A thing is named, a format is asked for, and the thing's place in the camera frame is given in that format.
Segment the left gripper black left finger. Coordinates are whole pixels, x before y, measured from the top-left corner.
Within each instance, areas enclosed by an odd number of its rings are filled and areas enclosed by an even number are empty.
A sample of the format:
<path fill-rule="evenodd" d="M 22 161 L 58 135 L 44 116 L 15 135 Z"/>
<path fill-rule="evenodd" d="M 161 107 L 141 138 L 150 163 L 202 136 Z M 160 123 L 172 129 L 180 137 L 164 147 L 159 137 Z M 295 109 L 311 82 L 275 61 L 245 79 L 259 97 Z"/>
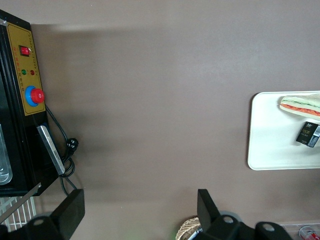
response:
<path fill-rule="evenodd" d="M 26 227 L 28 240 L 69 240 L 85 216 L 83 189 L 73 190 L 49 215 L 31 220 Z"/>

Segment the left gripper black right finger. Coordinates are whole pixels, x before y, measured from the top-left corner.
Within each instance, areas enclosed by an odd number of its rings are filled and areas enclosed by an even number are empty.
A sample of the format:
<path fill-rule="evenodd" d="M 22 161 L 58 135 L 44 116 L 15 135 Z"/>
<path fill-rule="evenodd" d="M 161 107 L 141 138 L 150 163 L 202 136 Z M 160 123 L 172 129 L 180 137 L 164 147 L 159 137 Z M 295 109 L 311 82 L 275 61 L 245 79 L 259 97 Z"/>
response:
<path fill-rule="evenodd" d="M 253 229 L 245 225 L 236 214 L 220 212 L 207 189 L 197 192 L 197 217 L 202 231 L 198 240 L 251 240 Z"/>

